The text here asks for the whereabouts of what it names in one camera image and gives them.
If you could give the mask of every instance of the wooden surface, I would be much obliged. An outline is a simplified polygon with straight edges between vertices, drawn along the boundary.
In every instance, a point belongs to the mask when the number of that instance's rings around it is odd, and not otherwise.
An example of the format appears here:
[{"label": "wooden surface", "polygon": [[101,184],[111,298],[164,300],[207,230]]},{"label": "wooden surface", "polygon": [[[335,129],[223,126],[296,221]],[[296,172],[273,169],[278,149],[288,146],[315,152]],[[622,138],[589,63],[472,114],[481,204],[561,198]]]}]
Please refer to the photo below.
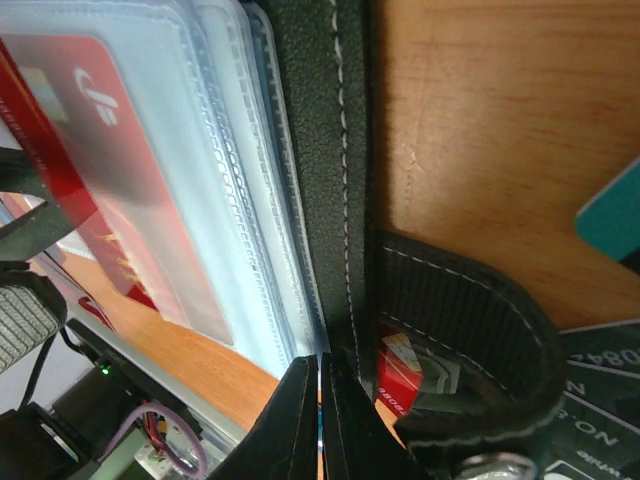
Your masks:
[{"label": "wooden surface", "polygon": [[[103,306],[119,335],[242,428],[251,428],[277,385],[273,377],[124,297],[97,263],[68,255],[64,266]],[[391,425],[393,414],[380,402],[377,408]]]},{"label": "wooden surface", "polygon": [[[380,224],[502,269],[561,327],[640,315],[640,278],[573,232],[640,154],[640,3],[378,3]],[[72,263],[124,338],[251,426],[271,377]]]}]

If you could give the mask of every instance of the cable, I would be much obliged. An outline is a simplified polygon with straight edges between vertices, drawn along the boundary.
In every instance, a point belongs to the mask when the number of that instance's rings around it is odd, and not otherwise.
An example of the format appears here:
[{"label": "cable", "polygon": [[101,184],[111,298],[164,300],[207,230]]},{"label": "cable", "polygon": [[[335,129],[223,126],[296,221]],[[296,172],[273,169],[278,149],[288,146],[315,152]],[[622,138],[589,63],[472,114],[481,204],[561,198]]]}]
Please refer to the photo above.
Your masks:
[{"label": "cable", "polygon": [[71,338],[69,338],[69,332],[67,332],[66,328],[62,327],[62,329],[60,330],[60,336],[62,337],[62,340],[67,347],[69,347],[74,352],[84,356],[84,352],[82,351],[82,349],[78,345],[73,343],[71,341]]},{"label": "cable", "polygon": [[124,419],[124,422],[122,423],[118,431],[107,444],[104,453],[100,456],[100,458],[98,458],[98,462],[102,463],[105,458],[116,448],[118,443],[126,435],[129,427],[133,425],[138,417],[148,412],[154,412],[162,415],[167,422],[172,423],[173,425],[178,427],[189,442],[190,446],[193,448],[193,452],[198,459],[197,467],[192,467],[191,465],[187,464],[184,460],[178,457],[178,455],[176,455],[176,453],[171,450],[171,448],[167,446],[164,453],[172,463],[172,465],[175,467],[175,469],[180,473],[190,475],[194,478],[204,478],[204,476],[207,474],[207,456],[204,452],[202,444],[198,440],[198,437],[195,433],[193,433],[193,430],[191,430],[189,425],[187,425],[187,422],[185,422],[176,412],[157,402],[143,403],[142,405],[135,408],[127,416],[127,418]]},{"label": "cable", "polygon": [[55,338],[56,335],[54,333],[49,338],[47,338],[42,343],[42,347],[40,347],[38,358],[36,358],[36,363],[33,364],[33,369],[31,370],[29,381],[27,382],[27,388],[25,388],[24,396],[22,397],[22,401],[20,402],[20,409],[26,407],[31,401],[31,397],[33,397],[33,392],[36,389],[38,379],[40,378],[40,374],[42,373],[42,367],[44,366],[44,362],[47,359],[47,355],[49,355],[49,350],[51,350],[51,345],[53,345],[53,341],[55,340]]}]

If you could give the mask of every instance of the black plastic part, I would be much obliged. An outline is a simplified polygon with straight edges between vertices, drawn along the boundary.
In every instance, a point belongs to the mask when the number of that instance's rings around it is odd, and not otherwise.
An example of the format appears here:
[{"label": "black plastic part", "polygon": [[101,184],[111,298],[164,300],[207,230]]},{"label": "black plastic part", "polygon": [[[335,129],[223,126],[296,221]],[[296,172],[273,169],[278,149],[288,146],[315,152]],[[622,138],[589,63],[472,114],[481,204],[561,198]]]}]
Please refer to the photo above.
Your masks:
[{"label": "black plastic part", "polygon": [[200,432],[200,425],[186,410],[184,403],[153,380],[153,378],[149,377],[149,375],[141,371],[135,364],[111,348],[107,342],[93,333],[91,329],[87,328],[82,322],[75,318],[70,318],[66,323],[66,327],[80,339],[82,344],[81,348],[88,358],[92,359],[97,357],[99,359],[98,362],[104,361],[111,364],[114,371],[118,371],[126,377],[126,385],[136,389],[140,395],[139,399],[154,399],[162,403],[178,413],[195,433]]},{"label": "black plastic part", "polygon": [[0,147],[0,192],[26,193],[44,200],[0,227],[0,261],[29,260],[73,231],[22,151]]},{"label": "black plastic part", "polygon": [[53,417],[91,457],[99,457],[126,416],[140,404],[117,369],[96,367],[53,404]]},{"label": "black plastic part", "polygon": [[324,474],[327,480],[429,479],[391,435],[344,359],[322,359]]},{"label": "black plastic part", "polygon": [[[67,453],[42,425],[67,444]],[[30,405],[0,415],[0,478],[11,480],[87,479],[97,470],[83,451],[40,407]]]},{"label": "black plastic part", "polygon": [[296,358],[253,428],[208,480],[317,478],[317,391],[317,359]]}]

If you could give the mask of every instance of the purple wire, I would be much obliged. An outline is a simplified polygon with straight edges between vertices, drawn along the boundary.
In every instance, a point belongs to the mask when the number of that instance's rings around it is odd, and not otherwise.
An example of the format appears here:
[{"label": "purple wire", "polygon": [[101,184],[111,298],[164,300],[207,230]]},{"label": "purple wire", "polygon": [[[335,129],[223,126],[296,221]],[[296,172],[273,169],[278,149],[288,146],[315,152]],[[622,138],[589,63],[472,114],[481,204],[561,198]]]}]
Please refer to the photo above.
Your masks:
[{"label": "purple wire", "polygon": [[157,402],[149,402],[140,405],[135,408],[128,416],[124,419],[124,422],[115,433],[113,438],[107,444],[107,447],[104,449],[104,453],[98,458],[98,462],[102,463],[105,458],[116,448],[122,437],[125,436],[129,427],[133,425],[133,423],[145,413],[154,412],[159,415],[162,415],[168,423],[172,423],[176,427],[180,429],[180,431],[187,438],[191,446],[193,447],[193,451],[198,459],[198,467],[192,467],[187,465],[176,453],[169,448],[167,445],[164,454],[167,456],[169,461],[173,464],[176,470],[180,473],[184,473],[185,475],[189,475],[194,478],[203,478],[207,474],[207,455],[204,452],[204,448],[198,440],[198,437],[193,430],[187,425],[176,412],[171,410],[170,408],[165,407],[164,405]]}]

